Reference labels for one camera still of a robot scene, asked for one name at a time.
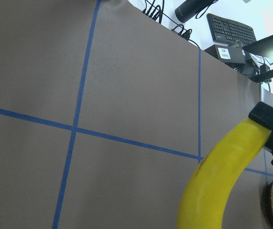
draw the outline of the black cylinder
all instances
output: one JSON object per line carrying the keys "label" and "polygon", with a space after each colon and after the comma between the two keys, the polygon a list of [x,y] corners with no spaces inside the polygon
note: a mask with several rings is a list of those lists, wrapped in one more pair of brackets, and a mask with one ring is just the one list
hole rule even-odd
{"label": "black cylinder", "polygon": [[186,0],[175,9],[175,15],[184,23],[213,2],[214,0]]}

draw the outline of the banana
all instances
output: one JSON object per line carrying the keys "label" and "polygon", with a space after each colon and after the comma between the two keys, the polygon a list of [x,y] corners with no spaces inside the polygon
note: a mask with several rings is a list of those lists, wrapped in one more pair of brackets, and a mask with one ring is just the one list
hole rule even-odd
{"label": "banana", "polygon": [[228,196],[239,175],[259,153],[270,130],[247,118],[198,165],[183,193],[177,229],[220,229]]}

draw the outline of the black keyboard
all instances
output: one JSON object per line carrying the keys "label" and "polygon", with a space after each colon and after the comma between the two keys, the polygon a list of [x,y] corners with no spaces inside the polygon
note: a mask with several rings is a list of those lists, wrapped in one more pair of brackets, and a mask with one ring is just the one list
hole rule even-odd
{"label": "black keyboard", "polygon": [[247,45],[256,41],[250,26],[211,13],[207,14],[207,20],[215,42],[233,44],[240,40],[243,45]]}

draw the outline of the white label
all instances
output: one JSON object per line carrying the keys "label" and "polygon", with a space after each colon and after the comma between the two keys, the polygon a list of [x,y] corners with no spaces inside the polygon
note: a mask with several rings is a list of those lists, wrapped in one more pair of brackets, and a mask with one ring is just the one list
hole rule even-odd
{"label": "white label", "polygon": [[218,48],[218,51],[219,51],[220,57],[222,59],[227,59],[227,60],[231,59],[231,56],[230,56],[230,53],[228,52],[228,49]]}

